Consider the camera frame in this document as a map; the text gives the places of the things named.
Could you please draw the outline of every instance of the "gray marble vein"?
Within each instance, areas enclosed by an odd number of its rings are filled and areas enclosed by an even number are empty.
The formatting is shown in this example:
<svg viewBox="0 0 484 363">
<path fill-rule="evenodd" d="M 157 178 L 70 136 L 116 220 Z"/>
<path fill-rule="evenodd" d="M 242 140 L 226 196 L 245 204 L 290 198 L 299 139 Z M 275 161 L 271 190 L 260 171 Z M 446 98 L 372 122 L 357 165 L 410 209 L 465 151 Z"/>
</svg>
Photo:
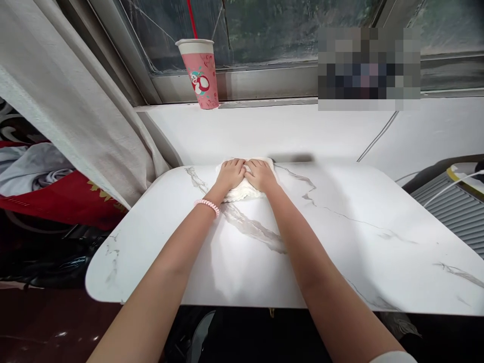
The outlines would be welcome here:
<svg viewBox="0 0 484 363">
<path fill-rule="evenodd" d="M 387 311 L 387 310 L 392 310 L 392 311 L 402 311 L 401 309 L 397 308 L 396 306 L 390 304 L 388 301 L 386 301 L 384 298 L 382 298 L 381 296 L 377 296 L 377 299 L 378 300 L 369 300 L 367 299 L 361 292 L 358 291 L 358 289 L 356 288 L 355 284 L 352 283 L 350 280 L 348 280 L 346 277 L 345 277 L 345 280 L 351 285 L 353 286 L 353 289 L 356 291 L 356 293 L 368 304 L 368 305 L 371 305 L 375 308 L 379 308 L 379 309 L 382 309 L 384 311 Z"/>
<path fill-rule="evenodd" d="M 114 242 L 117 242 L 118 235 L 119 235 L 119 232 L 116 235 L 109 236 L 109 238 L 111 238 Z M 106 247 L 107 247 L 106 256 L 112 253 L 116 254 L 116 256 L 112 260 L 112 270 L 108 275 L 108 277 L 106 278 L 106 283 L 112 286 L 115 284 L 116 275 L 117 275 L 117 258 L 119 257 L 119 250 L 113 249 L 111 246 L 111 243 L 107 243 Z"/>
<path fill-rule="evenodd" d="M 274 166 L 286 170 L 291 176 L 295 177 L 297 180 L 301 180 L 302 182 L 307 183 L 311 187 L 311 189 L 306 194 L 304 194 L 302 196 L 302 198 L 303 199 L 306 199 L 306 200 L 309 200 L 312 205 L 314 205 L 315 207 L 317 207 L 314 199 L 309 196 L 309 193 L 310 192 L 312 192 L 313 190 L 317 189 L 316 185 L 311 181 L 311 179 L 309 179 L 308 177 L 302 176 L 302 175 L 295 174 L 292 171 L 290 171 L 288 168 L 285 168 L 285 167 L 282 167 L 282 166 L 279 166 L 279 165 L 276 165 L 276 164 L 274 164 Z M 377 236 L 380 237 L 380 238 L 387 239 L 387 240 L 392 239 L 392 238 L 396 238 L 396 239 L 398 239 L 398 240 L 400 240 L 402 242 L 408 242 L 408 243 L 411 243 L 411 244 L 417 244 L 417 242 L 415 242 L 415 241 L 402 238 L 400 235 L 398 235 L 397 233 L 395 233 L 394 231 L 392 231 L 390 229 L 378 227 L 378 226 L 375 226 L 373 224 L 370 224 L 370 223 L 367 223 L 367 222 L 364 222 L 364 221 L 359 221 L 359 220 L 356 220 L 356 219 L 349 218 L 349 217 L 347 217 L 344 214 L 341 214 L 341 213 L 338 213 L 338 212 L 335 212 L 335 211 L 329 209 L 328 207 L 320 207 L 320 208 L 327 209 L 331 213 L 335 213 L 335 214 L 337 214 L 337 215 L 339 215 L 341 217 L 344 217 L 344 218 L 346 218 L 346 219 L 348 219 L 350 221 L 358 222 L 358 223 L 364 223 L 364 224 L 367 224 L 367 225 L 369 225 L 369 226 L 371 226 L 373 228 L 381 229 L 382 231 L 384 231 L 384 233 L 377 234 Z"/>
<path fill-rule="evenodd" d="M 290 171 L 288 168 L 285 168 L 285 167 L 282 167 L 282 166 L 279 166 L 279 165 L 276 165 L 276 164 L 274 164 L 274 166 L 286 170 L 291 176 L 295 177 L 297 180 L 301 180 L 302 182 L 307 183 L 311 187 L 311 190 L 308 191 L 306 194 L 304 194 L 301 198 L 306 199 L 306 200 L 309 200 L 312 205 L 314 205 L 315 207 L 317 207 L 317 205 L 314 202 L 313 198 L 311 198 L 309 196 L 309 193 L 310 192 L 312 192 L 313 190 L 317 189 L 317 187 L 314 185 L 314 183 L 311 181 L 311 179 L 309 179 L 309 178 L 307 178 L 305 176 L 302 176 L 302 175 L 297 175 L 297 174 L 293 173 L 292 171 Z"/>
<path fill-rule="evenodd" d="M 191 166 L 185 168 L 185 170 L 192 178 L 193 186 L 200 189 L 203 194 L 207 194 L 209 188 L 207 184 L 198 177 L 195 168 Z M 227 219 L 227 222 L 237 228 L 240 233 L 259 240 L 272 251 L 280 254 L 287 253 L 281 236 L 264 227 L 259 221 L 249 219 L 234 204 L 224 203 L 220 207 L 220 211 Z"/>
<path fill-rule="evenodd" d="M 468 303 L 466 303 L 465 300 L 463 298 L 461 298 L 459 295 L 457 295 L 457 300 L 459 300 L 463 304 L 466 304 L 470 308 L 472 307 L 471 305 L 469 305 Z"/>
<path fill-rule="evenodd" d="M 401 237 L 400 235 L 398 235 L 397 233 L 395 233 L 391 229 L 378 227 L 378 226 L 375 226 L 375 225 L 373 225 L 371 223 L 368 223 L 368 222 L 365 222 L 365 221 L 360 221 L 360 220 L 357 220 L 357 219 L 350 218 L 350 217 L 348 217 L 348 216 L 346 216 L 344 214 L 335 212 L 334 210 L 331 210 L 328 207 L 320 207 L 320 208 L 327 209 L 331 213 L 337 214 L 337 215 L 339 215 L 341 217 L 344 217 L 344 218 L 346 218 L 346 219 L 348 219 L 350 221 L 358 222 L 358 223 L 363 223 L 363 224 L 369 225 L 370 227 L 373 227 L 373 228 L 376 228 L 376 229 L 381 229 L 382 231 L 384 231 L 384 233 L 379 233 L 379 234 L 377 234 L 377 236 L 380 237 L 380 238 L 382 238 L 382 239 L 390 240 L 390 239 L 396 238 L 396 239 L 398 239 L 399 241 L 402 241 L 402 242 L 407 242 L 407 243 L 411 243 L 411 244 L 415 244 L 415 245 L 418 244 L 415 241 L 412 241 L 412 240 L 405 239 L 405 238 Z"/>
<path fill-rule="evenodd" d="M 444 264 L 442 262 L 436 263 L 436 264 L 434 264 L 434 266 L 440 266 L 440 267 L 442 267 L 442 269 L 444 271 L 449 272 L 452 275 L 456 275 L 456 276 L 465 278 L 467 281 L 470 281 L 473 284 L 475 284 L 475 285 L 477 285 L 479 287 L 484 288 L 484 282 L 482 282 L 478 278 L 472 276 L 470 273 L 461 270 L 460 268 L 453 267 L 453 266 L 449 266 L 449 265 L 446 265 L 446 264 Z"/>
<path fill-rule="evenodd" d="M 239 230 L 240 233 L 263 242 L 270 250 L 280 254 L 286 254 L 286 248 L 281 236 L 268 230 L 259 221 L 249 219 L 239 208 L 231 203 L 221 206 L 221 212 L 231 225 Z"/>
</svg>

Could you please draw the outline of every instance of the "white curtain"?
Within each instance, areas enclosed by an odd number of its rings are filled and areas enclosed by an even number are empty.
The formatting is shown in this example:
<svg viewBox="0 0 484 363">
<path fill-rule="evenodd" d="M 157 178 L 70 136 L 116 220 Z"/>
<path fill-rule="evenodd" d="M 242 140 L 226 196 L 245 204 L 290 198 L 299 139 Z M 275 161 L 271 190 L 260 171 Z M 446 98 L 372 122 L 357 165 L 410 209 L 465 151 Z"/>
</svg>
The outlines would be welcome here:
<svg viewBox="0 0 484 363">
<path fill-rule="evenodd" d="M 169 169 L 53 0 L 0 1 L 0 96 L 127 208 Z"/>
</svg>

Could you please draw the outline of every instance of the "wrist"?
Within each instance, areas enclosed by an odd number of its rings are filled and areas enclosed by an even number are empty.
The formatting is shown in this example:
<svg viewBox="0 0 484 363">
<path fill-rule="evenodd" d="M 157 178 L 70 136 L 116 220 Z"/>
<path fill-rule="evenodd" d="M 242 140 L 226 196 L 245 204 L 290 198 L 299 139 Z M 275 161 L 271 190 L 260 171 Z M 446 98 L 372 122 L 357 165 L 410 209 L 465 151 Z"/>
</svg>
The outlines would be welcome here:
<svg viewBox="0 0 484 363">
<path fill-rule="evenodd" d="M 222 204 L 223 198 L 227 195 L 229 190 L 230 190 L 229 187 L 221 183 L 215 183 L 214 186 L 205 195 L 204 199 L 209 202 L 212 202 L 217 207 L 220 207 L 220 204 Z"/>
<path fill-rule="evenodd" d="M 265 188 L 265 194 L 267 198 L 271 198 L 273 196 L 276 196 L 277 194 L 280 194 L 281 192 L 284 193 L 284 190 L 282 190 L 281 186 L 278 183 L 271 184 L 269 187 Z"/>
</svg>

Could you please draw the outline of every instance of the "gray heater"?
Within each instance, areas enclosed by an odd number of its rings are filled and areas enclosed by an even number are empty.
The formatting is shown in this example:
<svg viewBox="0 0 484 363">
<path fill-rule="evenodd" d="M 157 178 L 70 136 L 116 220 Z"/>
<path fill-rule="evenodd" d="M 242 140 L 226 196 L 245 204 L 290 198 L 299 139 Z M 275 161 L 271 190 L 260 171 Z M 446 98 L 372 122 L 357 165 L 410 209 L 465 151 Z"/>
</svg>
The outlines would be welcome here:
<svg viewBox="0 0 484 363">
<path fill-rule="evenodd" d="M 445 187 L 466 174 L 473 173 L 474 166 L 475 163 L 454 164 L 411 195 L 425 205 Z M 426 209 L 484 259 L 483 192 L 483 183 L 467 178 L 436 197 Z"/>
</svg>

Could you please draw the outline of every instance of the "sleeve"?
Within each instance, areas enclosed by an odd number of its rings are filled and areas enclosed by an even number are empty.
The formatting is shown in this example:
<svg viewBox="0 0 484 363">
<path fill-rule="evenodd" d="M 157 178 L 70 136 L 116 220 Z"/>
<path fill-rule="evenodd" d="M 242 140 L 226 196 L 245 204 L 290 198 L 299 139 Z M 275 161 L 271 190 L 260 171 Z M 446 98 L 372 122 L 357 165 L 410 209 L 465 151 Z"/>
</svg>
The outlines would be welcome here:
<svg viewBox="0 0 484 363">
<path fill-rule="evenodd" d="M 387 352 L 372 360 L 370 363 L 417 363 L 407 352 Z"/>
</svg>

